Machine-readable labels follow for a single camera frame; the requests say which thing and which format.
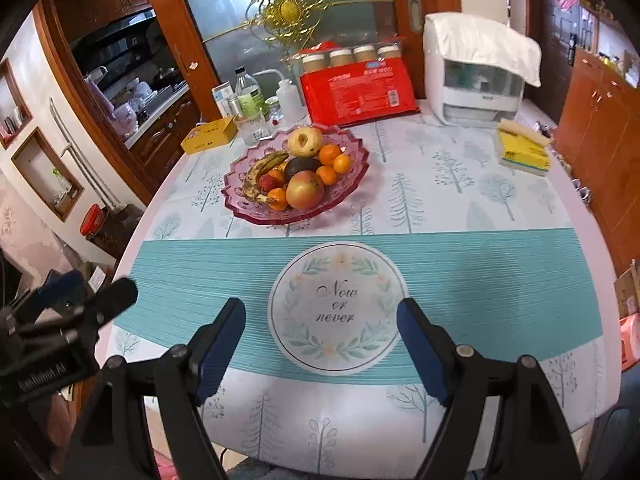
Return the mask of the brown spotted banana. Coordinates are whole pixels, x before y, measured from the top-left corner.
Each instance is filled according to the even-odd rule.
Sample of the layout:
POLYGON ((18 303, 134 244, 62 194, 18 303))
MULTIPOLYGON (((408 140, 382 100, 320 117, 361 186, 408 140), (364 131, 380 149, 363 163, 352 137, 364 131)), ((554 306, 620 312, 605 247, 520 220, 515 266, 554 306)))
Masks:
POLYGON ((288 152, 275 151, 262 156, 250 171, 246 174, 242 185, 242 192, 250 202, 267 203, 268 197, 262 192, 258 184, 259 178, 266 174, 269 170, 276 168, 281 162, 288 159, 288 152))

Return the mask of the small red fruit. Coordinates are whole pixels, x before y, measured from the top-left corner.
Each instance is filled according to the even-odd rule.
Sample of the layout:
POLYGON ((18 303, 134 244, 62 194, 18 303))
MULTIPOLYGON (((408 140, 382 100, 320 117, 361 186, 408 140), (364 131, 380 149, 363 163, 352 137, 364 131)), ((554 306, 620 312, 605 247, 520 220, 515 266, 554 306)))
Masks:
POLYGON ((263 174, 258 179, 258 186, 262 192, 269 193, 280 186, 280 181, 271 174, 263 174))

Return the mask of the small yellow orange citrus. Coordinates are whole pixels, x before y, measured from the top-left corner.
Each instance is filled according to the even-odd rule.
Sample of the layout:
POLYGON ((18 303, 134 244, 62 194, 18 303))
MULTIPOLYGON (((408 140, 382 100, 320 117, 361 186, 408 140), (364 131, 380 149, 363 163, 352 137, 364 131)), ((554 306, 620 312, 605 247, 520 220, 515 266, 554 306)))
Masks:
POLYGON ((268 174, 273 179, 276 179, 280 185, 285 184, 285 175, 282 170, 279 169, 271 169, 268 174))

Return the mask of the red yellow apple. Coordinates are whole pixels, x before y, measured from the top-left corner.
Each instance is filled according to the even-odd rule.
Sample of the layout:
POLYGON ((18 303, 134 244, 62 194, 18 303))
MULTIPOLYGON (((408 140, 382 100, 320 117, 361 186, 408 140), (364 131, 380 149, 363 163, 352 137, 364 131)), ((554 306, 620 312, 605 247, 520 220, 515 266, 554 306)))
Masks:
POLYGON ((286 200, 298 210, 314 208, 322 201, 324 184, 312 171, 301 171, 288 181, 286 200))

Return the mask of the dark avocado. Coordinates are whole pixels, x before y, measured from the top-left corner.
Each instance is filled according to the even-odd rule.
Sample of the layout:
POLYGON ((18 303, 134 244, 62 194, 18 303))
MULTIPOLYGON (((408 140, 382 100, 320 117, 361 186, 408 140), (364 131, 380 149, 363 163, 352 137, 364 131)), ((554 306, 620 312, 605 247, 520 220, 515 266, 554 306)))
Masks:
POLYGON ((316 172, 322 163, 314 157, 294 157, 286 162, 283 173, 285 181, 288 182, 301 171, 316 172))

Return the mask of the yellow pear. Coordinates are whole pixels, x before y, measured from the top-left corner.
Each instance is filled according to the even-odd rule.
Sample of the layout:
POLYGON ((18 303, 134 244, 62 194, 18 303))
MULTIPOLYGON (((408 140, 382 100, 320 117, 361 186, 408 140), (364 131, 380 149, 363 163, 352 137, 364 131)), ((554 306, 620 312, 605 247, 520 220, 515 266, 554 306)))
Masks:
POLYGON ((314 157, 320 152, 323 145, 323 133, 314 127, 297 128, 288 135, 288 140, 286 140, 288 152, 296 157, 314 157))

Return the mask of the large orange tangerine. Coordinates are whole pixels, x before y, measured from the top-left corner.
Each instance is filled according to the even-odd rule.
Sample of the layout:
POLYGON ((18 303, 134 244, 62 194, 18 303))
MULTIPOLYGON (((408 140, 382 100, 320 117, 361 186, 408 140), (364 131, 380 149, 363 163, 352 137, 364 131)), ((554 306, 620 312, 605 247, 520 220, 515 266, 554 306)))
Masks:
POLYGON ((333 166, 334 160, 337 156, 342 154, 341 148, 337 144, 323 145, 318 153, 318 159, 322 166, 333 166))

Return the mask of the small yellow orange kumquat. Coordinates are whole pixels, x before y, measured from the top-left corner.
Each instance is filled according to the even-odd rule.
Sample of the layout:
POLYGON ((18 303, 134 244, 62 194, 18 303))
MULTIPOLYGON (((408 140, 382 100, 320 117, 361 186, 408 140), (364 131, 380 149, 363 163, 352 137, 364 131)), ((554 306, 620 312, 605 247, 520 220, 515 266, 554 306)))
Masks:
POLYGON ((344 174, 349 173, 350 168, 352 168, 352 159, 349 154, 343 153, 334 158, 333 170, 337 174, 344 176, 344 174))

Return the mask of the small metal can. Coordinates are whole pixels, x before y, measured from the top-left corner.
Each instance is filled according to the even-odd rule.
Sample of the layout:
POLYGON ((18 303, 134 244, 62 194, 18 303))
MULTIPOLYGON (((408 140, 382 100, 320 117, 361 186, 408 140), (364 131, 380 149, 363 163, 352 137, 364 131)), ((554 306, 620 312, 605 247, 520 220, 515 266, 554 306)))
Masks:
POLYGON ((233 117, 239 120, 243 119, 244 113, 238 96, 236 94, 232 94, 228 97, 227 101, 233 117))

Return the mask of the small white box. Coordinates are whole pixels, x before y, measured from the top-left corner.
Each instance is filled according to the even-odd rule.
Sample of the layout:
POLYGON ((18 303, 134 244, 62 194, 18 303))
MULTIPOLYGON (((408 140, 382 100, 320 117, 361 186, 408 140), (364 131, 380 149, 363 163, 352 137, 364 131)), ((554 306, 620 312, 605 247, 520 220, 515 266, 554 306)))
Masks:
POLYGON ((233 117, 234 113, 229 104, 229 99, 233 96, 233 90, 229 81, 218 84, 212 89, 212 96, 218 107, 221 117, 233 117))

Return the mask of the small glass jar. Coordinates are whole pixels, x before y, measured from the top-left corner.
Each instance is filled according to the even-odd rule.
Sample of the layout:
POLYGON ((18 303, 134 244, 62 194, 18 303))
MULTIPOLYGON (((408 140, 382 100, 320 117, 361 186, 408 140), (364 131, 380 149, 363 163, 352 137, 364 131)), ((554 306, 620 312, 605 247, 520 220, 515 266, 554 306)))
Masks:
POLYGON ((280 105, 280 101, 276 96, 270 96, 265 100, 265 104, 268 107, 268 119, 274 125, 279 125, 283 120, 283 112, 280 105))

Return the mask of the yellow sponge pack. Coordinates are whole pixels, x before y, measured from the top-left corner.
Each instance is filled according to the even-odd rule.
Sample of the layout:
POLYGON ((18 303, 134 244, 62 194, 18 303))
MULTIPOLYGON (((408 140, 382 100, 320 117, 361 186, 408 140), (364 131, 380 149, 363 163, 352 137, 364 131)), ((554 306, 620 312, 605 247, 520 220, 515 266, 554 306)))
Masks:
POLYGON ((495 147, 503 166, 544 177, 551 165, 547 152, 550 143, 546 136, 514 120, 501 119, 498 123, 495 147))

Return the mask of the pack of cups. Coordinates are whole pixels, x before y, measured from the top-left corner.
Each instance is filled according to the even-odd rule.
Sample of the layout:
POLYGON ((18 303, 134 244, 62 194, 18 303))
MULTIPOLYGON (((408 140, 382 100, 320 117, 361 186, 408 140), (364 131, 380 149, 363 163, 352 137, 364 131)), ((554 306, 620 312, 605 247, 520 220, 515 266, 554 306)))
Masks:
POLYGON ((300 50, 303 73, 318 72, 326 68, 341 67, 352 63, 370 63, 400 58, 400 38, 376 44, 357 44, 355 47, 340 46, 333 40, 320 41, 312 47, 300 50))

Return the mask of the white dispenser appliance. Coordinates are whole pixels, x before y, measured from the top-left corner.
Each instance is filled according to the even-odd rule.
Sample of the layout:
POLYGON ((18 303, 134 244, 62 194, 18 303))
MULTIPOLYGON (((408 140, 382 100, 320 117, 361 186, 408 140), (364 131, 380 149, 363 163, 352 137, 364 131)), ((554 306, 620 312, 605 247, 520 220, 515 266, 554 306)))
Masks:
POLYGON ((425 95, 441 122, 488 127, 515 117, 524 92, 523 79, 500 68, 445 60, 434 50, 432 33, 424 38, 424 29, 425 95))

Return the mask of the white cloth on appliance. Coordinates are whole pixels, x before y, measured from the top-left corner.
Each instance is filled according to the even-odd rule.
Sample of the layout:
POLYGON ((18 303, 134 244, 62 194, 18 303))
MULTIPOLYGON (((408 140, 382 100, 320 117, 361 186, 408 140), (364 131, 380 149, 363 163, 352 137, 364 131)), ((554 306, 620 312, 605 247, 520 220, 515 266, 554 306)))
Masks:
POLYGON ((426 14, 424 27, 424 38, 432 33, 434 50, 445 60, 500 68, 541 87, 541 47, 513 28, 460 12, 426 14))

